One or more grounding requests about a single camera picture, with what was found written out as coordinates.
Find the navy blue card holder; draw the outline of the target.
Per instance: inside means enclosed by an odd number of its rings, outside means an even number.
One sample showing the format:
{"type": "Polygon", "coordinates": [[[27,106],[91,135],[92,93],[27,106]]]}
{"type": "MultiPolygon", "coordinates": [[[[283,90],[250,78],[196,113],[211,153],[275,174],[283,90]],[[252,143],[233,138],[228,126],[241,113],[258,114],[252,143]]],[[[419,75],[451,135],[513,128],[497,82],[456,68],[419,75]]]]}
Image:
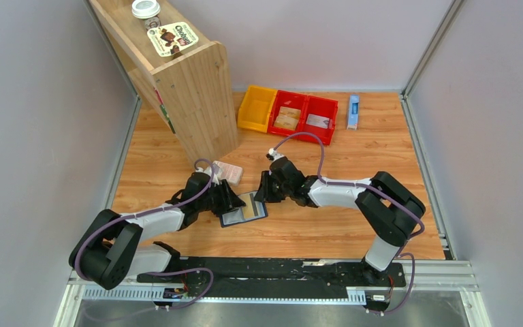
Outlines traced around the navy blue card holder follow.
{"type": "Polygon", "coordinates": [[[222,215],[222,217],[220,218],[220,224],[221,224],[222,228],[227,228],[227,227],[230,227],[233,225],[248,223],[250,221],[255,221],[255,220],[245,221],[243,214],[242,214],[242,208],[239,208],[238,210],[236,210],[234,212],[226,213],[226,214],[222,215]]]}

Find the gold credit card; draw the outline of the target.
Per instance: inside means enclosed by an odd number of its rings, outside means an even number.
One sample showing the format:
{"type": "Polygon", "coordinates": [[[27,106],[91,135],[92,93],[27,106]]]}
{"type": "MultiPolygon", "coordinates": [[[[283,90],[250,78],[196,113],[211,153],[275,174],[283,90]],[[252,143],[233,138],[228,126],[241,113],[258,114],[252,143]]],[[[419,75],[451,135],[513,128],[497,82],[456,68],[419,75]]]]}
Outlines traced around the gold credit card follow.
{"type": "Polygon", "coordinates": [[[261,219],[267,216],[265,204],[255,200],[255,191],[244,193],[240,198],[245,203],[242,214],[245,221],[261,219]]]}

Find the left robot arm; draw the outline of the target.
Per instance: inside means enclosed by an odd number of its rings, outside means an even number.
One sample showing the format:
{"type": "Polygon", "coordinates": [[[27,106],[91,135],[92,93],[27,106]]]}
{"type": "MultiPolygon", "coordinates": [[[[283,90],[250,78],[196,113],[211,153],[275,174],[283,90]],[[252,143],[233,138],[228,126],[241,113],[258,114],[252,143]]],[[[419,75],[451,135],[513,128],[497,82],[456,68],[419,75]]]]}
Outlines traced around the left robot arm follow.
{"type": "Polygon", "coordinates": [[[180,276],[177,250],[155,242],[141,243],[155,236],[188,228],[199,214],[217,217],[245,206],[226,180],[206,172],[194,172],[183,189],[170,200],[146,211],[117,213],[103,209],[94,218],[69,255],[69,265],[79,277],[111,290],[130,276],[155,273],[170,283],[180,276]]]}

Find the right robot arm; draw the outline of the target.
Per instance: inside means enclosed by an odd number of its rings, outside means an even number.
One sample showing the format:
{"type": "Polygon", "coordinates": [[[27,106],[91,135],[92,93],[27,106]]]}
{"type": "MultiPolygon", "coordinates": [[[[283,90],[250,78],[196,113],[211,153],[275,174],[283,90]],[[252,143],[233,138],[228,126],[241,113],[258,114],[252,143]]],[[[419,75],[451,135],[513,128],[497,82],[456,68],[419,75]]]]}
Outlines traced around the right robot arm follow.
{"type": "Polygon", "coordinates": [[[361,267],[363,280],[379,285],[389,274],[388,266],[410,238],[424,231],[422,201],[390,173],[379,171],[372,178],[336,180],[320,174],[304,175],[286,157],[275,159],[261,174],[254,199],[279,203],[289,198],[302,207],[358,209],[376,236],[361,267]]]}

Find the tan cards in bin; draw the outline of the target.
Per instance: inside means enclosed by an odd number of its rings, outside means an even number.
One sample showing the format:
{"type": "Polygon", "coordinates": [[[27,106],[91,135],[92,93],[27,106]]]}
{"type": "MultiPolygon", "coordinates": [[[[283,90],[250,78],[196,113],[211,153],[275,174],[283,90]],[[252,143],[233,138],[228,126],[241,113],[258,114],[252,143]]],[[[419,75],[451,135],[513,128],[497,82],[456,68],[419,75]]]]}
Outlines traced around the tan cards in bin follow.
{"type": "Polygon", "coordinates": [[[281,106],[274,120],[274,127],[295,131],[301,117],[301,110],[281,106]]]}

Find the silver card in bin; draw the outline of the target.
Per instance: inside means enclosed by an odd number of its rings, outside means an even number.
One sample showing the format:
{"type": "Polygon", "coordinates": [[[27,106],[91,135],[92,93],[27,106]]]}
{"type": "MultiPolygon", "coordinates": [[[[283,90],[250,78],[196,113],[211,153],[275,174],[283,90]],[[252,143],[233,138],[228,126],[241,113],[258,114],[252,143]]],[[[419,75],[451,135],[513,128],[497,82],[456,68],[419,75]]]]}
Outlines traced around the silver card in bin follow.
{"type": "Polygon", "coordinates": [[[322,129],[330,128],[331,119],[326,116],[319,116],[316,114],[309,114],[306,118],[306,124],[313,127],[318,127],[322,129]]]}

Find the red patterned tissue pack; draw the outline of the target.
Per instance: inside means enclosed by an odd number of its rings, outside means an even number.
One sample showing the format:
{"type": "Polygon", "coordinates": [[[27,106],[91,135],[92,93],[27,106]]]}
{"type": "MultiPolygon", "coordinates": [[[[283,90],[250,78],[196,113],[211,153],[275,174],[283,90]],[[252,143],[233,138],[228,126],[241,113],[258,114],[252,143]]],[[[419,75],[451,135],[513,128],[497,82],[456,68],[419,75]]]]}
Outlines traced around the red patterned tissue pack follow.
{"type": "Polygon", "coordinates": [[[244,172],[242,167],[222,161],[213,161],[213,166],[215,175],[220,181],[226,180],[232,186],[239,185],[244,172]]]}

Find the red plastic bin left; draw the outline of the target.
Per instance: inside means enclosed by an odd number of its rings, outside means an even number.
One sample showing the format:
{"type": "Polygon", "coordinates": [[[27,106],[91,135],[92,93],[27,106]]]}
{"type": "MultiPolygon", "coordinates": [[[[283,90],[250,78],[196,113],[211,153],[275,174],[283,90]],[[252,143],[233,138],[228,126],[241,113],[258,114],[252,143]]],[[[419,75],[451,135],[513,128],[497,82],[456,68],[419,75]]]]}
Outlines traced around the red plastic bin left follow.
{"type": "Polygon", "coordinates": [[[302,116],[306,112],[308,96],[278,90],[271,109],[267,132],[289,136],[302,131],[302,116]]]}

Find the red plastic bin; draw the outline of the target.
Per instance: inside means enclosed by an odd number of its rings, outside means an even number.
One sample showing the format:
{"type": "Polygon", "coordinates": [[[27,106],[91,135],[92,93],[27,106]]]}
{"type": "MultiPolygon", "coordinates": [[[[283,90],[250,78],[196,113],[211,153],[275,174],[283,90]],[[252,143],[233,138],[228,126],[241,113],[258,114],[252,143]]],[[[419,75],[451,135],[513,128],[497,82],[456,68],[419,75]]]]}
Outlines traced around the red plastic bin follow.
{"type": "Polygon", "coordinates": [[[302,110],[301,130],[316,135],[329,146],[335,132],[338,102],[333,99],[309,95],[302,110]]]}
{"type": "Polygon", "coordinates": [[[308,96],[278,90],[271,109],[267,132],[289,136],[302,131],[302,116],[306,112],[308,96]]]}

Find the yellow plastic bin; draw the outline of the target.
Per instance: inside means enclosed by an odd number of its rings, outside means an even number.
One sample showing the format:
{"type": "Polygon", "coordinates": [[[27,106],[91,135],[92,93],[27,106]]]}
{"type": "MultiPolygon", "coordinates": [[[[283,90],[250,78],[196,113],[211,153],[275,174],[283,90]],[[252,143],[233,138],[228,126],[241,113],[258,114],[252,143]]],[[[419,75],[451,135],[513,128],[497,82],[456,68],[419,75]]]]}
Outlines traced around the yellow plastic bin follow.
{"type": "Polygon", "coordinates": [[[277,89],[250,85],[238,109],[237,126],[266,133],[277,89]]]}

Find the red plastic bin right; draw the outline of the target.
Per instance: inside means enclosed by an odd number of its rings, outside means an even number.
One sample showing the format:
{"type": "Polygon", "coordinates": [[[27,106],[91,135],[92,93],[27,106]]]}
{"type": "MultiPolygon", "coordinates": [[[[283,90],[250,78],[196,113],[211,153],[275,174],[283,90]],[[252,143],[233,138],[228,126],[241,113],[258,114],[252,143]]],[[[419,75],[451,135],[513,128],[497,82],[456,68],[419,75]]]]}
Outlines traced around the red plastic bin right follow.
{"type": "Polygon", "coordinates": [[[302,110],[301,130],[316,135],[329,146],[335,132],[338,102],[333,99],[309,95],[302,110]]]}

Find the wooden shelf unit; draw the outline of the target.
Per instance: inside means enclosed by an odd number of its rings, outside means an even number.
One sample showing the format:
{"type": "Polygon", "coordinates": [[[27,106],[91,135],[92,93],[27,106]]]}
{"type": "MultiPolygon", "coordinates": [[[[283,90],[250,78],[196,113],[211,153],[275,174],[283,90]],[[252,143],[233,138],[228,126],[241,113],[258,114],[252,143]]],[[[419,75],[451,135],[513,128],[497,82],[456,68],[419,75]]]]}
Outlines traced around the wooden shelf unit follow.
{"type": "Polygon", "coordinates": [[[189,163],[220,160],[238,147],[229,61],[225,46],[208,39],[171,3],[160,1],[162,23],[185,22],[197,44],[161,57],[131,1],[91,1],[121,65],[135,90],[170,124],[189,163]]]}

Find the blue white toothpaste box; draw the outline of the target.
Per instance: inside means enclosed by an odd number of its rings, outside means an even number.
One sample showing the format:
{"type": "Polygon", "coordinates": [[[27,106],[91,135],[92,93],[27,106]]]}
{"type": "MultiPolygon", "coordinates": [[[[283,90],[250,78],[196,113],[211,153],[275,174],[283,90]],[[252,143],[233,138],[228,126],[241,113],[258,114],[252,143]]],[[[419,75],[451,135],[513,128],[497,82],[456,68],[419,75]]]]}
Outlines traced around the blue white toothpaste box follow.
{"type": "Polygon", "coordinates": [[[347,109],[347,129],[356,130],[359,123],[359,105],[360,96],[358,94],[351,94],[349,96],[347,109]]]}

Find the Chobani yogurt lid pack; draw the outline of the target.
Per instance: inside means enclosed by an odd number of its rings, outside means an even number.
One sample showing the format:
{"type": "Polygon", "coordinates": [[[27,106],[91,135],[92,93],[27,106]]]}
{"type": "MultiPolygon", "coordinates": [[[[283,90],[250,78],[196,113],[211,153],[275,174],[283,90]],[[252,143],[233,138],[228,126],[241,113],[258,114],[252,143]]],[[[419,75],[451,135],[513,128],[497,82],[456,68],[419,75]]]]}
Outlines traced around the Chobani yogurt lid pack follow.
{"type": "Polygon", "coordinates": [[[186,22],[175,22],[147,31],[147,36],[160,57],[171,57],[196,45],[199,36],[186,22]]]}

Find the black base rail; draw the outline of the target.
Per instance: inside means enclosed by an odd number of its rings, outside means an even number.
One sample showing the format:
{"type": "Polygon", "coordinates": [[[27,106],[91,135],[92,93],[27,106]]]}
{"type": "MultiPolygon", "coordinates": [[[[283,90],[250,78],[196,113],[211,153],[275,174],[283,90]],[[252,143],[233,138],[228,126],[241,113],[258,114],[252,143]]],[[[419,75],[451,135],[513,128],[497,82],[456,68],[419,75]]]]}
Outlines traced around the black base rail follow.
{"type": "Polygon", "coordinates": [[[182,275],[142,274],[136,280],[179,283],[191,296],[209,287],[207,297],[276,300],[338,300],[347,297],[348,287],[380,287],[388,292],[409,283],[402,264],[375,272],[361,261],[344,260],[186,257],[175,259],[168,270],[182,275]]]}

